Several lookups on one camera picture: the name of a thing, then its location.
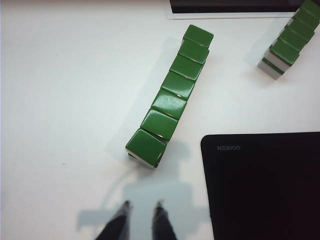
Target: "stack of green blocks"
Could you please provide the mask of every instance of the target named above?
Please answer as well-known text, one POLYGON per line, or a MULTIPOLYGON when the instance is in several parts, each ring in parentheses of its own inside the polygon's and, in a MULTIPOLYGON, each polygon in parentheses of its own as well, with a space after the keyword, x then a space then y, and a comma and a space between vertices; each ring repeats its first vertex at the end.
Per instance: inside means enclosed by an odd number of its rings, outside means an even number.
POLYGON ((278 79, 298 59, 300 51, 315 34, 319 22, 320 6, 306 0, 265 52, 258 67, 278 79))
POLYGON ((206 62, 214 35, 190 25, 140 128, 125 146, 128 154, 156 168, 206 62))

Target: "black mouse pad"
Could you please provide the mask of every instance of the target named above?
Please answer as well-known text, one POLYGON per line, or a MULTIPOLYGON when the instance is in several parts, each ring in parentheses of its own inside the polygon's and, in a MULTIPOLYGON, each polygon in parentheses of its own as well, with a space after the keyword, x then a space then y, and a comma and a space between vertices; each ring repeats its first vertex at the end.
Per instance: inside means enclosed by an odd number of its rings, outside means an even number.
POLYGON ((215 240, 320 239, 320 132, 207 135, 215 240))

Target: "black screen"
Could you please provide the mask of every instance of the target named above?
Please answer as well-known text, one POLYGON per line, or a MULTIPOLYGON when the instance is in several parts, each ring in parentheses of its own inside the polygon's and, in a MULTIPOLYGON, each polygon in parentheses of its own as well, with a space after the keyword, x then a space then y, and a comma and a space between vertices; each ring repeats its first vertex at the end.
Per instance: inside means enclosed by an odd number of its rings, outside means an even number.
MULTIPOLYGON (((170 0, 172 13, 295 12, 304 0, 170 0)), ((313 0, 320 5, 320 0, 313 0)))

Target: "ugreen logo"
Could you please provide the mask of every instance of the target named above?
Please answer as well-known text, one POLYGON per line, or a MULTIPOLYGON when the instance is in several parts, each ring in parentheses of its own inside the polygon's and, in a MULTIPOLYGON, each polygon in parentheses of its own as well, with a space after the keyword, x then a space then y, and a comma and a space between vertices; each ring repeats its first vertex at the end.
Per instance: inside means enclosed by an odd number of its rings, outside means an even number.
POLYGON ((216 146, 218 151, 239 151, 240 146, 239 145, 222 145, 222 146, 216 146))

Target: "green cube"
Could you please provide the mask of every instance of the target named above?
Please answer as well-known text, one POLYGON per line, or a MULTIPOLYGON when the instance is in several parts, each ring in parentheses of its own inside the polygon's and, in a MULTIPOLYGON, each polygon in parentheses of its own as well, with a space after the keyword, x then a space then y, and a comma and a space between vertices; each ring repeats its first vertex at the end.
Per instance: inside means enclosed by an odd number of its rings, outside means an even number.
POLYGON ((320 6, 313 1, 306 0, 301 6, 301 9, 307 11, 314 17, 320 20, 320 6))
POLYGON ((302 37, 307 43, 310 39, 314 36, 315 32, 312 31, 310 28, 306 27, 302 22, 297 19, 291 19, 288 22, 288 28, 302 37))
POLYGON ((300 8, 296 14, 293 16, 294 19, 299 20, 300 22, 304 23, 308 26, 312 31, 314 31, 317 26, 319 25, 319 19, 315 16, 311 15, 307 11, 300 8))
POLYGON ((301 36, 291 31, 288 27, 284 29, 278 39, 290 45, 290 47, 292 47, 297 52, 300 52, 302 48, 307 44, 307 42, 301 36))
POLYGON ((194 25, 189 25, 188 29, 186 30, 183 36, 184 40, 192 41, 206 48, 209 48, 213 38, 214 35, 212 33, 194 25))
POLYGON ((125 146, 129 155, 142 163, 156 168, 166 150, 167 144, 139 128, 125 146))
POLYGON ((276 41, 269 51, 289 66, 292 66, 299 57, 296 50, 281 40, 276 41))
POLYGON ((202 65, 184 56, 177 55, 170 67, 170 70, 184 76, 187 79, 196 81, 202 69, 202 65))
POLYGON ((183 100, 171 92, 160 89, 151 107, 179 120, 186 107, 186 104, 186 100, 183 100))
POLYGON ((188 100, 195 83, 173 71, 169 71, 166 75, 161 88, 167 90, 184 100, 188 100))
POLYGON ((185 40, 183 41, 178 54, 203 65, 206 62, 209 50, 192 41, 185 40))
POLYGON ((178 120, 155 109, 150 109, 140 128, 169 141, 174 134, 178 120))

